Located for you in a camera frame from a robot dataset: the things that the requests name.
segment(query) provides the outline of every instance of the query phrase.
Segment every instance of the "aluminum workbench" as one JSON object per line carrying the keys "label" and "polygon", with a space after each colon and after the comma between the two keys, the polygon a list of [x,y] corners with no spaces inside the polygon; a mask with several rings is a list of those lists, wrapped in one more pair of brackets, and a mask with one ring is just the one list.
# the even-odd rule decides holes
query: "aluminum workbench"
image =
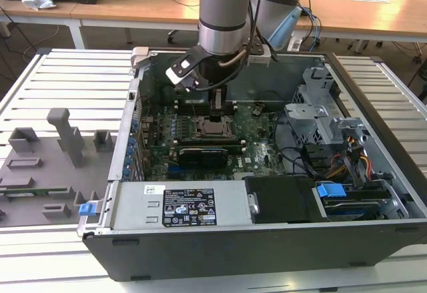
{"label": "aluminum workbench", "polygon": [[[54,49],[36,55],[0,103],[0,159],[15,127],[55,136],[45,120],[68,107],[82,135],[119,129],[131,51]],[[350,75],[427,175],[427,109],[381,61],[340,57]],[[341,97],[352,112],[346,96]],[[0,229],[0,292],[339,292],[427,291],[427,246],[409,246],[373,268],[118,283],[88,252],[76,225]]]}

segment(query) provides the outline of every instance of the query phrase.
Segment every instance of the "warning label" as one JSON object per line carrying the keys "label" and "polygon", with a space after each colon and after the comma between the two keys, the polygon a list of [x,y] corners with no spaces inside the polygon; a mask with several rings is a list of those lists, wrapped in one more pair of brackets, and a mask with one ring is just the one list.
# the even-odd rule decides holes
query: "warning label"
{"label": "warning label", "polygon": [[161,222],[167,228],[216,225],[214,190],[165,190]]}

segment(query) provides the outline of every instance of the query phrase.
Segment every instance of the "floor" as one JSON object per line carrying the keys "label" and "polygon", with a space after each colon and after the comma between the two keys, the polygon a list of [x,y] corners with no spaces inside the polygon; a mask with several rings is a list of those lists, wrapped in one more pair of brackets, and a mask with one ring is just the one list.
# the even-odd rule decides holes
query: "floor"
{"label": "floor", "polygon": [[[20,24],[19,28],[32,43],[37,43],[41,39],[52,36],[57,31],[56,25]],[[86,27],[84,28],[84,33],[90,49],[131,49],[134,46],[146,45],[150,47],[170,46],[166,41],[167,31],[163,30],[132,29],[133,44],[131,45],[126,43],[125,31],[120,28]],[[26,66],[23,56],[20,53],[8,51],[5,43],[10,50],[20,53],[23,53],[29,47],[28,42],[16,27],[11,27],[10,38],[0,42],[0,98],[13,85],[13,78],[19,76]],[[196,32],[181,31],[176,34],[173,46],[191,47],[196,43]],[[336,55],[358,55],[354,53],[356,42],[352,50],[348,50],[349,44],[351,44],[351,41],[348,39],[342,39],[339,43],[334,39],[323,39],[321,46],[315,48],[315,51],[333,51]],[[404,83],[408,83],[419,68],[419,65],[412,61],[413,56],[416,55],[415,47],[409,43],[399,43],[399,45],[407,47],[407,49],[399,47],[402,50],[399,51],[392,43],[384,42],[381,48],[376,47],[375,44],[376,42],[370,42],[360,55],[381,57]],[[56,36],[36,46],[74,48],[69,29],[66,26],[59,26]],[[423,47],[422,51],[422,59],[424,61],[427,58],[427,45]],[[2,55],[11,69],[8,69],[5,61],[1,60]],[[32,57],[34,50],[29,49],[27,55]],[[423,85],[424,81],[417,76],[410,88],[418,95],[422,91]]]}

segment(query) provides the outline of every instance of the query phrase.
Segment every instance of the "yellow wire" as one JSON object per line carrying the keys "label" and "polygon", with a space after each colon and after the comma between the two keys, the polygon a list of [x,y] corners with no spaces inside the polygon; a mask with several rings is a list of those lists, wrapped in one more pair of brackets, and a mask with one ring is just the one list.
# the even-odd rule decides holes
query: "yellow wire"
{"label": "yellow wire", "polygon": [[360,158],[366,162],[366,177],[369,178],[370,160],[368,158],[366,158],[365,156],[360,156]]}
{"label": "yellow wire", "polygon": [[326,178],[332,178],[336,175],[338,175],[339,173],[342,173],[343,171],[345,171],[347,169],[347,167],[345,165],[341,166],[341,168],[339,168],[338,170],[332,172],[330,175],[326,176]]}

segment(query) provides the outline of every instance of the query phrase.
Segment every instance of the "motherboard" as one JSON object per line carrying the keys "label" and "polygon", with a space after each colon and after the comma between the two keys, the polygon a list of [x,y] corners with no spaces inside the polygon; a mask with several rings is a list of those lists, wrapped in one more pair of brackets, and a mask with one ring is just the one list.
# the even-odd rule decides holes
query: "motherboard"
{"label": "motherboard", "polygon": [[276,111],[260,103],[237,103],[234,113],[212,120],[197,104],[190,113],[173,107],[142,116],[145,180],[240,180],[283,175],[272,134]]}

